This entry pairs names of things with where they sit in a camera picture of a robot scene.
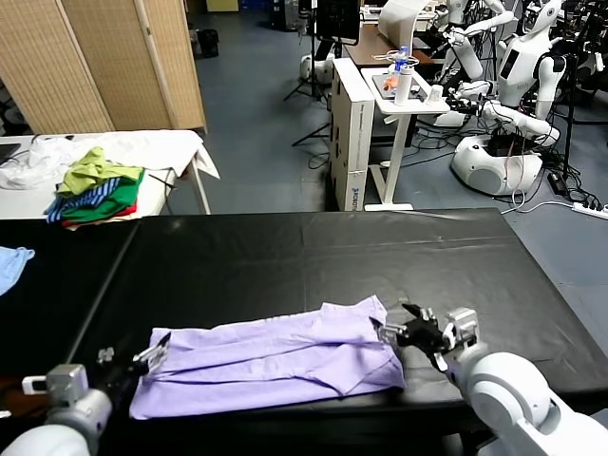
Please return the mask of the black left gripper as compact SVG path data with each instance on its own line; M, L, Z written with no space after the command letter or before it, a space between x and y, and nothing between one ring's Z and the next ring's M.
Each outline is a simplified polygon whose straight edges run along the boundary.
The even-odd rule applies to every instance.
M112 404L120 404L124 396L137 386L139 378L157 369L168 353L171 333L166 333L156 345L133 356L133 361L112 361L113 347L100 349L93 369L92 388L103 392Z

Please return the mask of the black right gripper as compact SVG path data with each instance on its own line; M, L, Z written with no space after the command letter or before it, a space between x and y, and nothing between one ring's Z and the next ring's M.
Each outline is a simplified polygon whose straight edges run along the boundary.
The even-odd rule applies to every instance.
M414 319L406 326L390 323L377 325L378 339L389 345L415 347L427 357L434 369L446 371L448 366L444 354L449 351L449 345L439 330L432 309L413 303L402 303L401 306Z

